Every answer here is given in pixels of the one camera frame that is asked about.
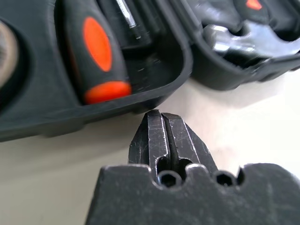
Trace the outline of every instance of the screwdriver handle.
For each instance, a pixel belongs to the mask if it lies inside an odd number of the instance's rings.
[[[263,0],[234,0],[236,10],[244,20],[269,24],[270,16]]]
[[[131,94],[124,58],[96,0],[63,0],[67,46],[87,104]]]

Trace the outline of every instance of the white surface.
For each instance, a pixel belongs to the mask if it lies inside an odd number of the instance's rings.
[[[159,109],[181,115],[206,142],[218,167],[277,163],[300,177],[300,76],[229,92],[189,81]],[[98,172],[125,164],[142,115],[125,115],[47,139],[0,143],[1,225],[83,225]]]

